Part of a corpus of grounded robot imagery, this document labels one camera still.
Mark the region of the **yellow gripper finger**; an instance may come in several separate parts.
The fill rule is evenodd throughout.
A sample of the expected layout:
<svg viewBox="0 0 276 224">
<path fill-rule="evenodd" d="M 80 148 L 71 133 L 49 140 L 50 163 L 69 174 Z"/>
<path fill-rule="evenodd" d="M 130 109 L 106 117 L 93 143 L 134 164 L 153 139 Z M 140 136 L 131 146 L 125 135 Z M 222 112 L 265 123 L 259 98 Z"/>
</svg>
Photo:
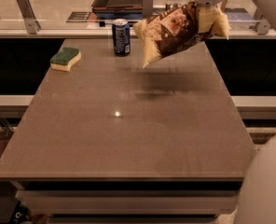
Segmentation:
<svg viewBox="0 0 276 224">
<path fill-rule="evenodd" d="M 199 6 L 197 17 L 198 32 L 200 34 L 209 32 L 218 16 L 218 6 Z"/>
<path fill-rule="evenodd" d="M 228 16 L 223 11 L 220 11 L 219 15 L 217 16 L 214 22 L 211 29 L 211 35 L 217 35 L 220 37 L 228 38 L 228 35 L 229 35 Z"/>
</svg>

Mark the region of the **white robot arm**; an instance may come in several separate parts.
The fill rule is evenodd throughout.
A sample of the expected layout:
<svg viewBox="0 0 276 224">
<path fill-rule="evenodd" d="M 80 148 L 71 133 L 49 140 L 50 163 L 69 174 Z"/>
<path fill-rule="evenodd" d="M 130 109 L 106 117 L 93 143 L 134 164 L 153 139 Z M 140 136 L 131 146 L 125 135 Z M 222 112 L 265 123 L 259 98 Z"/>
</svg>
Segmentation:
<svg viewBox="0 0 276 224">
<path fill-rule="evenodd" d="M 276 31 L 276 0 L 252 0 Z M 276 135 L 253 158 L 242 183 L 234 224 L 276 224 Z"/>
</svg>

